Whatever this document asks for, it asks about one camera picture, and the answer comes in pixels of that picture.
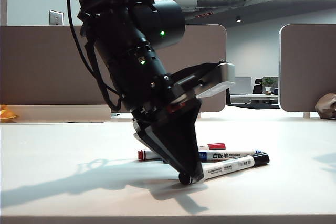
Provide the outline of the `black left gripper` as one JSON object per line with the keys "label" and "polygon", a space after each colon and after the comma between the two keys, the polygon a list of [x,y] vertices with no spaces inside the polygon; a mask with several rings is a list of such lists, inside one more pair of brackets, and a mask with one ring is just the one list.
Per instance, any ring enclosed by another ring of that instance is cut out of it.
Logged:
{"label": "black left gripper", "polygon": [[134,137],[195,182],[204,177],[195,133],[200,78],[198,72],[123,76],[123,105],[133,115]]}

